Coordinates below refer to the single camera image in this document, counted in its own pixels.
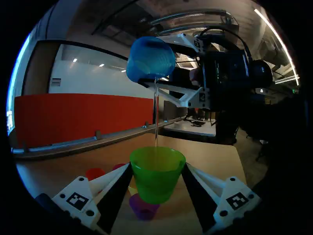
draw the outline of wooden table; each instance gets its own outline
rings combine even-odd
[[[246,183],[243,168],[233,146],[215,145],[159,136],[159,146],[180,151],[186,161],[198,169],[222,180],[236,176]],[[133,139],[89,152],[43,161],[18,162],[17,168],[24,184],[33,197],[42,192],[53,197],[86,170],[100,167],[110,172],[114,165],[129,161],[130,153],[140,147],[153,146],[154,134]],[[202,234],[186,186],[180,176],[171,198],[158,209],[155,218],[139,221],[131,210],[127,192],[111,234]]]
[[[165,130],[174,131],[174,132],[181,132],[181,133],[187,133],[187,134],[194,134],[194,135],[201,135],[201,136],[215,136],[216,135],[216,129],[215,126],[211,126],[211,123],[209,121],[203,121],[205,124],[203,124],[201,127],[193,127],[192,123],[189,121],[178,121],[173,124],[170,124],[168,126],[165,126]]]

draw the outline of fluorescent light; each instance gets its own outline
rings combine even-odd
[[[289,62],[290,62],[293,74],[296,75],[297,73],[296,73],[295,66],[294,66],[294,64],[292,62],[291,56],[289,55],[289,52],[288,52],[287,47],[285,46],[284,42],[281,40],[280,36],[278,35],[278,33],[276,32],[274,27],[271,25],[271,23],[257,9],[254,9],[254,11],[262,18],[262,20],[264,20],[264,22],[267,24],[267,26],[270,27],[271,31],[275,34],[275,36],[277,37],[278,41],[281,43],[282,48],[284,49],[284,51],[286,53],[286,56],[289,59]],[[299,79],[299,77],[295,77],[295,80],[297,82],[297,86],[299,86],[298,79]]]
[[[287,78],[292,78],[292,77],[294,77],[294,75],[292,75],[292,76],[290,76],[290,77],[287,77]],[[297,75],[297,77],[299,78],[299,75]],[[287,79],[287,78],[282,78],[282,79],[280,79],[280,80]],[[280,81],[280,80],[276,80],[276,81]]]
[[[281,81],[281,80],[277,80],[275,81],[275,84],[279,84],[279,83],[283,83],[283,82],[286,82],[286,81],[292,81],[292,80],[296,80],[296,78],[290,78],[288,80],[284,80],[284,81]]]
[[[290,76],[290,77],[287,77],[287,78],[282,78],[280,80],[276,80],[275,84],[283,83],[283,82],[286,82],[286,81],[296,80],[296,78],[292,78],[292,77],[294,77],[294,75]]]

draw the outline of black cable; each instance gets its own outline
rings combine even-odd
[[[198,36],[198,38],[200,38],[205,32],[211,30],[211,29],[220,29],[220,30],[223,30],[223,31],[226,31],[234,36],[236,36],[237,38],[239,38],[239,40],[242,42],[243,46],[245,47],[245,51],[247,52],[247,56],[248,56],[248,60],[249,62],[252,62],[253,59],[252,59],[252,56],[251,56],[251,52],[249,50],[249,47],[247,46],[247,44],[245,43],[245,41],[239,37],[236,33],[233,33],[232,31],[228,30],[228,29],[225,29],[223,27],[219,27],[219,26],[214,26],[214,27],[208,27],[206,29],[204,29]]]
[[[276,71],[273,71],[273,70],[272,70],[272,72],[277,73],[277,74],[281,75],[282,77],[285,77],[285,75],[282,75],[279,72],[276,72]]]
[[[105,23],[109,22],[116,14],[119,14],[121,11],[123,11],[125,8],[129,7],[130,5],[132,5],[133,3],[137,2],[139,0],[132,0],[131,2],[125,4],[124,6],[122,6],[120,9],[118,9],[117,11],[113,12],[111,15],[109,15],[105,20],[100,21],[100,23],[98,24],[98,26],[95,28],[94,31],[92,31],[91,35],[94,35],[95,32],[98,31],[98,29]]]

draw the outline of orange wall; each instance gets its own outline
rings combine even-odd
[[[28,148],[152,123],[153,99],[97,94],[41,94],[14,101],[18,144]]]

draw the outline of white bracket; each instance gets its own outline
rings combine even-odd
[[[157,37],[166,43],[181,45],[194,49],[197,54],[204,55],[203,41],[185,33]]]
[[[144,82],[149,86],[148,89],[155,92],[154,82]],[[162,91],[171,90],[184,94],[180,99],[171,96],[170,94]],[[209,88],[200,87],[198,90],[187,89],[183,87],[176,87],[167,84],[158,84],[159,94],[167,99],[168,101],[175,104],[177,107],[187,107],[187,108],[207,108],[210,109],[210,93]]]

